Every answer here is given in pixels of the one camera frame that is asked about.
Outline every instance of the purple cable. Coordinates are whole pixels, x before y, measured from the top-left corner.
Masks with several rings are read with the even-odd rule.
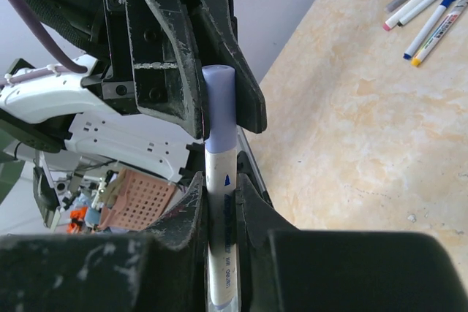
[[[54,42],[49,33],[42,26],[40,21],[37,19],[36,14],[29,8],[28,4],[24,0],[8,0],[10,4],[15,8],[16,12],[21,16],[24,23],[29,27],[31,32],[36,38],[44,45],[45,49],[64,67],[69,71],[75,73],[86,73],[88,68],[81,66],[72,61],[57,43]]]

